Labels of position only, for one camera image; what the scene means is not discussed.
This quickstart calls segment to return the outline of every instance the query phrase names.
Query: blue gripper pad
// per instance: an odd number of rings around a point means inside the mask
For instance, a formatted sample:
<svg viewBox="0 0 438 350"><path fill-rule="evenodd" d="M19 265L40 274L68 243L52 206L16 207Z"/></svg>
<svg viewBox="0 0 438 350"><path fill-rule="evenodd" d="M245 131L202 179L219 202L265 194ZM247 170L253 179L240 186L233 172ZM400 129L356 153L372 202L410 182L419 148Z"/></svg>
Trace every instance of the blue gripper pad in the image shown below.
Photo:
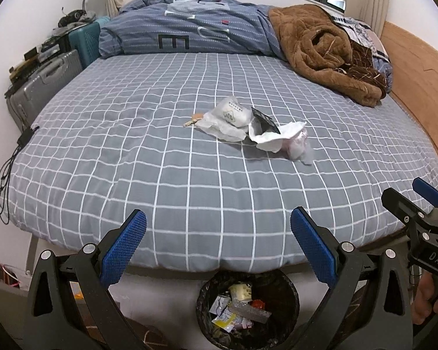
<svg viewBox="0 0 438 350"><path fill-rule="evenodd" d="M412 188L426 201L438 208L438 190L421 178L415 178L412 182Z"/></svg>
<svg viewBox="0 0 438 350"><path fill-rule="evenodd" d="M337 283L336 259L304 214L295 208L291 214L291 230L321 283L333 289Z"/></svg>
<svg viewBox="0 0 438 350"><path fill-rule="evenodd" d="M146 226L146 216L139 211L102 259L99 280L105 288L120 281L126 266L146 233Z"/></svg>

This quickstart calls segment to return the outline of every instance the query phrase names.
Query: clothing pile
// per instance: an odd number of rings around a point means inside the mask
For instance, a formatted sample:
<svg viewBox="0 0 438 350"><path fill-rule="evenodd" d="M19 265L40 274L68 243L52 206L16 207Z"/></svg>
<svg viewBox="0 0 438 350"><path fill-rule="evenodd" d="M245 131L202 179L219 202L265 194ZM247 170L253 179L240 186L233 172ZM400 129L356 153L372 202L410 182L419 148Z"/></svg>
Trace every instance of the clothing pile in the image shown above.
<svg viewBox="0 0 438 350"><path fill-rule="evenodd" d="M350 39L324 9L313 4L273 8L269 19L298 74L361 105L375 107L386 96L388 81L374 68L372 50Z"/></svg>

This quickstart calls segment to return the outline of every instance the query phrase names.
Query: gray suitcase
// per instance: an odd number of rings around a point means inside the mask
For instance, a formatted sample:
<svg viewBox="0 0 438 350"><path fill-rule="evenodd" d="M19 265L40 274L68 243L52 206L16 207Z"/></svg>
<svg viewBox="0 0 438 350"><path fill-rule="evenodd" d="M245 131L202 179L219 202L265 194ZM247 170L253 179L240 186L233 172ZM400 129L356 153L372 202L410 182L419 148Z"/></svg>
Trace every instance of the gray suitcase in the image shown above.
<svg viewBox="0 0 438 350"><path fill-rule="evenodd" d="M6 99L8 111L21 132L31 126L47 103L81 71L78 51L67 52L42 65L25 85Z"/></svg>

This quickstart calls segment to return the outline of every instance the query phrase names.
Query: trash can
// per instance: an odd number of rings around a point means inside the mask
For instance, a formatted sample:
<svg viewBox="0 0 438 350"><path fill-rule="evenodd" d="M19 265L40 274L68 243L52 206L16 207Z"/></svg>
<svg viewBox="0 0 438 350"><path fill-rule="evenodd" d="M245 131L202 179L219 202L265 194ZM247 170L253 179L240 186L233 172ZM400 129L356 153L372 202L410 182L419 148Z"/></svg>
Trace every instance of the trash can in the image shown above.
<svg viewBox="0 0 438 350"><path fill-rule="evenodd" d="M216 297L237 283L252 286L252 298L265 302L271 316L265 324L253 322L250 329L227 333L212 320L209 312ZM292 333L300 310L298 293L291 280L279 270L261 274L219 271L201 288L196 316L204 336L223 350L268 350L282 344Z"/></svg>

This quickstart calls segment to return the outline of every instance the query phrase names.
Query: white plastic bag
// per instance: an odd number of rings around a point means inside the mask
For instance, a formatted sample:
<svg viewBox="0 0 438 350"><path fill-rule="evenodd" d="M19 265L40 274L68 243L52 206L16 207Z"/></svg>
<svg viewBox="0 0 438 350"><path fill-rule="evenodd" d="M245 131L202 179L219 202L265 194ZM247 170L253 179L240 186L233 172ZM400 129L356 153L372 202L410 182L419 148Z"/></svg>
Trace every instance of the white plastic bag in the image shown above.
<svg viewBox="0 0 438 350"><path fill-rule="evenodd" d="M228 142L243 141L252 118L250 109L242 107L236 97L227 97L196 123L202 131Z"/></svg>
<svg viewBox="0 0 438 350"><path fill-rule="evenodd" d="M263 151L277 153L285 150L290 160L300 158L304 164L312 164L312 148L308 141L308 134L304 122L290 122L278 126L281 134L275 132L262 132L261 124L253 118L248 125L248 135L256 142L256 148Z"/></svg>

